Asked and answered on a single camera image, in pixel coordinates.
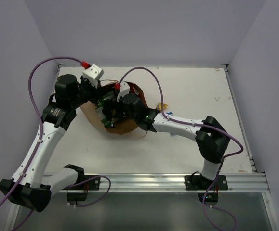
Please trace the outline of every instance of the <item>white table surface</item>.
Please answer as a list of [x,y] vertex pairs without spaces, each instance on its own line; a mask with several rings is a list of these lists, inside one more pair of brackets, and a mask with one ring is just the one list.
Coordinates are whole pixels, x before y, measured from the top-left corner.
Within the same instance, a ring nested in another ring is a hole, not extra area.
[[[129,69],[105,67],[102,79],[119,80]],[[164,103],[169,105],[166,112],[190,119],[213,116],[245,146],[223,69],[150,69],[161,83]],[[62,67],[59,74],[73,74],[79,79],[82,71],[80,67]],[[150,107],[160,102],[158,86],[148,72],[135,70],[125,80],[142,88]],[[139,128],[134,132],[145,134]],[[238,148],[231,141],[226,153]],[[45,172],[60,171],[67,164],[83,167],[87,173],[192,173],[201,171],[203,157],[195,142],[168,133],[149,132],[137,138],[101,132],[77,109],[76,118],[58,143]],[[222,172],[252,173],[247,152],[226,159]]]

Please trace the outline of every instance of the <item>small yellow object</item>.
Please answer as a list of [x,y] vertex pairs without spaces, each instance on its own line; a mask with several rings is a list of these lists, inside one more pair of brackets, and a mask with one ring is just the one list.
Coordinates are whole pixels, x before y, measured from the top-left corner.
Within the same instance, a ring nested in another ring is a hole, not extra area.
[[[159,102],[155,109],[161,110],[162,109],[161,105],[162,105],[161,102]],[[166,107],[168,107],[168,104],[163,103],[163,107],[164,107],[163,109],[166,109]]]

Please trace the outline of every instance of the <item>white connector block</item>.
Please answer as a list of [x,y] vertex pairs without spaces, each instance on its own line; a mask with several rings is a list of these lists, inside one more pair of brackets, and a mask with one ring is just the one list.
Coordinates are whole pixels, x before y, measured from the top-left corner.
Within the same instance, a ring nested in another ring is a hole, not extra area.
[[102,70],[102,68],[94,64],[82,72],[82,76],[88,79],[91,85],[95,86],[95,88],[97,88],[98,81],[100,80],[103,74],[104,71]]

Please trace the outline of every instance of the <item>metal extrusion bar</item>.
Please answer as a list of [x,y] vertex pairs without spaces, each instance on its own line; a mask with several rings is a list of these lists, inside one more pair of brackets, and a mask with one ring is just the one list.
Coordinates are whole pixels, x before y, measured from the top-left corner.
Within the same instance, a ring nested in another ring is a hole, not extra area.
[[[184,176],[187,174],[104,174],[111,180],[111,193],[204,193],[187,191]],[[263,173],[226,174],[228,190],[221,193],[267,193],[266,176]],[[92,193],[105,192],[106,179],[101,179],[100,189]]]

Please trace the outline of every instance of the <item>cable tie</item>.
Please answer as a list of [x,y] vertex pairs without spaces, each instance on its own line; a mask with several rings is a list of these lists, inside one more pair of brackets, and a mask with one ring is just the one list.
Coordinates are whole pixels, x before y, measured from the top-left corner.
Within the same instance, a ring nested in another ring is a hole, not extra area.
[[25,176],[26,176],[26,173],[19,172],[19,175],[25,177]]

